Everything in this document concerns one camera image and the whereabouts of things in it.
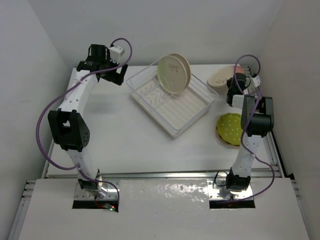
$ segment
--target plate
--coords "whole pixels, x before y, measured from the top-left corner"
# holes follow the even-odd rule
[[[216,130],[224,142],[234,146],[240,146],[242,134],[241,115],[238,113],[222,115],[216,124]]]
[[[169,56],[174,56],[177,59],[179,59],[180,62],[182,62],[183,66],[184,66],[184,68],[186,70],[186,80],[187,80],[186,85],[185,85],[184,88],[187,88],[189,83],[190,83],[190,79],[191,79],[191,68],[190,68],[190,64],[189,64],[188,60],[184,56],[182,56],[182,55],[180,55],[178,53],[172,53]]]
[[[157,77],[161,86],[170,94],[181,93],[187,85],[187,71],[175,56],[164,56],[157,67]]]
[[[234,67],[235,66],[226,66],[212,74],[208,79],[208,85],[214,88],[227,85],[227,80],[232,78],[234,75]],[[235,71],[236,73],[241,74],[245,72],[245,70],[240,66],[237,66]]]

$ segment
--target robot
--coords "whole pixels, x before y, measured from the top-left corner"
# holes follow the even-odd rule
[[[73,85],[88,73],[117,67],[124,51],[123,48],[113,44],[109,48],[105,45],[92,44],[89,47],[86,60],[81,61],[76,68]],[[79,166],[77,168],[78,183],[81,189],[94,195],[100,191],[100,187],[99,181],[92,180],[99,180],[101,176],[87,152],[86,146],[90,140],[90,130],[82,115],[89,95],[100,79],[120,86],[124,81],[127,68],[126,64],[121,68],[120,73],[113,70],[88,76],[76,89],[66,95],[57,110],[51,110],[48,114],[54,142],[66,151],[75,165]],[[231,107],[242,109],[241,127],[243,129],[257,100],[254,96],[243,95],[243,91],[248,88],[256,89],[260,84],[260,79],[259,76],[247,78],[241,73],[237,73],[236,78],[242,91],[239,90],[234,77],[230,78],[227,81],[226,102]],[[238,156],[226,177],[226,189],[240,192],[248,188],[251,180],[251,168],[259,144],[273,129],[273,126],[273,100],[271,97],[262,97],[243,138],[243,143],[253,154],[248,152],[244,146],[240,146]]]

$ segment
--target yellow-green plate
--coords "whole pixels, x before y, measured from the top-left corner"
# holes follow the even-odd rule
[[[242,133],[241,115],[238,113],[222,115],[216,124],[216,130],[222,140],[228,144],[240,146]]]

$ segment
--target white plate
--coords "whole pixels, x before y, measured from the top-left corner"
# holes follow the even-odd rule
[[[161,86],[170,94],[181,93],[187,85],[187,71],[183,63],[175,56],[164,56],[157,67],[157,76]]]
[[[186,70],[186,79],[187,79],[187,82],[186,82],[186,85],[184,88],[187,88],[190,83],[190,79],[191,79],[191,68],[190,68],[190,64],[189,64],[188,60],[184,56],[182,56],[178,53],[172,53],[169,56],[174,56],[182,62],[183,66]]]
[[[234,75],[234,67],[235,66],[226,66],[216,73],[212,74],[208,79],[208,85],[214,88],[227,85],[227,80],[232,78]],[[236,67],[236,73],[243,74],[244,72],[245,70],[242,67]]]

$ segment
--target black cable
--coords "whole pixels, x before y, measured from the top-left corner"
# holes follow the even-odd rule
[[[225,186],[227,186],[227,184],[224,184],[224,185],[218,185],[218,184],[217,184],[216,180],[217,180],[217,177],[218,177],[218,174],[219,174],[219,173],[225,173],[226,175],[228,175],[228,173],[227,173],[226,171],[218,171],[218,172],[216,173],[215,177],[214,177],[214,180],[213,180],[214,184],[215,184],[216,186],[218,186],[218,187],[225,187]]]

